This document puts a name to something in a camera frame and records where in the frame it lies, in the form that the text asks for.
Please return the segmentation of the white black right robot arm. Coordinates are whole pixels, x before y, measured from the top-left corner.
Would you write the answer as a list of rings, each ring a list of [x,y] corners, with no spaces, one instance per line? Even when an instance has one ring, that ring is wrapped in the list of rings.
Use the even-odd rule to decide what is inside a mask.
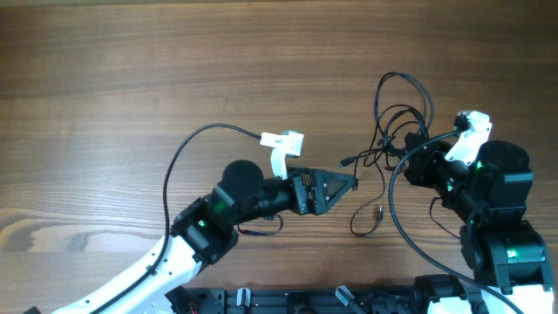
[[[534,174],[524,149],[461,135],[455,144],[409,133],[406,179],[434,189],[463,222],[461,254],[472,284],[426,280],[430,313],[550,313],[554,277],[546,243],[525,220]]]

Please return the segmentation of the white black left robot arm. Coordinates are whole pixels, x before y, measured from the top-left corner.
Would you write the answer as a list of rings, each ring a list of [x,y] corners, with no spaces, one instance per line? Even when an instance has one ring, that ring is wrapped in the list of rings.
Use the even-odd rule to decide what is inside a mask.
[[[252,161],[224,169],[213,191],[174,219],[169,236],[138,262],[90,295],[60,308],[62,313],[177,313],[179,287],[216,264],[238,242],[235,226],[284,210],[298,215],[327,213],[357,186],[350,174],[306,167],[264,178]]]

